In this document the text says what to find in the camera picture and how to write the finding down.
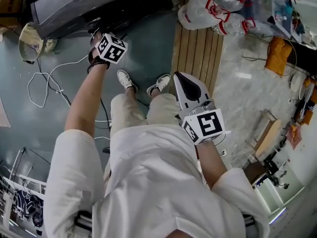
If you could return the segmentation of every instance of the white shirt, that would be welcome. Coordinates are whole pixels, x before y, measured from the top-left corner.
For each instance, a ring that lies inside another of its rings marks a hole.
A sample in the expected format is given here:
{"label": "white shirt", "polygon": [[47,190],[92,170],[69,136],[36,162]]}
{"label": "white shirt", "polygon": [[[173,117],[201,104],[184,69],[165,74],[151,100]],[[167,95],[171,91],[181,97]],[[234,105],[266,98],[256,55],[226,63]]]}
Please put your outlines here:
{"label": "white shirt", "polygon": [[261,237],[268,237],[265,212],[243,171],[229,170],[209,190],[181,127],[120,130],[110,151],[104,194],[93,138],[78,130],[58,137],[44,204],[49,237],[66,237],[79,210],[92,211],[94,238],[163,238],[176,229],[194,238],[243,238],[242,214],[253,216]]}

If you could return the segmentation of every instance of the wicker basket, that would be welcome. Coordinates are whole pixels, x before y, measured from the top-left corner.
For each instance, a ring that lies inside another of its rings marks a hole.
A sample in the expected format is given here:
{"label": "wicker basket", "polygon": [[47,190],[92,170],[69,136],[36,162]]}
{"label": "wicker basket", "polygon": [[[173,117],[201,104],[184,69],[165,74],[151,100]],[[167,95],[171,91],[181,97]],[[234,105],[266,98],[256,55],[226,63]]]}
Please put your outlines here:
{"label": "wicker basket", "polygon": [[51,52],[57,44],[57,40],[42,40],[36,29],[26,24],[19,38],[19,52],[26,62],[34,62],[45,53]]}

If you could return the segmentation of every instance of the hand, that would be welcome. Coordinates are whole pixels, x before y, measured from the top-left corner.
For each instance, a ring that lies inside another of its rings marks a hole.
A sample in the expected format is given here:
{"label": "hand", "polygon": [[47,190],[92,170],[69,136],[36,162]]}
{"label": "hand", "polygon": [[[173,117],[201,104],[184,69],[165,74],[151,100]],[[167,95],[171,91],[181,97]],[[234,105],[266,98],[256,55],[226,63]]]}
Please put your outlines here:
{"label": "hand", "polygon": [[91,38],[91,40],[90,40],[90,45],[91,45],[92,49],[91,49],[90,52],[89,52],[89,59],[88,59],[89,62],[90,62],[90,60],[92,60],[92,59],[94,59],[95,57],[99,56],[99,53],[98,53],[97,49],[95,48],[95,45],[96,45],[99,41],[101,41],[102,38],[103,38],[103,36],[102,36],[102,34],[101,34],[100,31],[97,31],[97,33],[95,33],[95,34],[92,36],[92,38]]}

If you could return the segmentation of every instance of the wooden stool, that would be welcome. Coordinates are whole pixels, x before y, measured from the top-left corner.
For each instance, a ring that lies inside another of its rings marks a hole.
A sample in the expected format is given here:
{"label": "wooden stool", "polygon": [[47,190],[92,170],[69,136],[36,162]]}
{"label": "wooden stool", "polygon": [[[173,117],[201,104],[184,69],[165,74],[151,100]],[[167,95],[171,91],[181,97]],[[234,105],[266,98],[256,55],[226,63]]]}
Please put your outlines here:
{"label": "wooden stool", "polygon": [[282,120],[276,119],[269,110],[262,111],[262,115],[267,117],[269,122],[259,140],[253,138],[257,144],[253,146],[248,141],[246,141],[246,143],[255,150],[256,157],[259,157],[262,152],[264,152],[270,146],[270,144],[272,144],[278,135],[279,129],[282,126]]}

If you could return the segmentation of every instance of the black device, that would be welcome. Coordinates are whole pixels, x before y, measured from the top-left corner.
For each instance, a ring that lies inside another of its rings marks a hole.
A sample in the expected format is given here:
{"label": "black device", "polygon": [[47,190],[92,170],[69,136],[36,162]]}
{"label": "black device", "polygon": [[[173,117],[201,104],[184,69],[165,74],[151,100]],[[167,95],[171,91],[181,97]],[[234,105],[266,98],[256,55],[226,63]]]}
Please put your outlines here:
{"label": "black device", "polygon": [[31,11],[40,37],[57,39],[85,26],[116,33],[172,6],[171,0],[35,0]]}

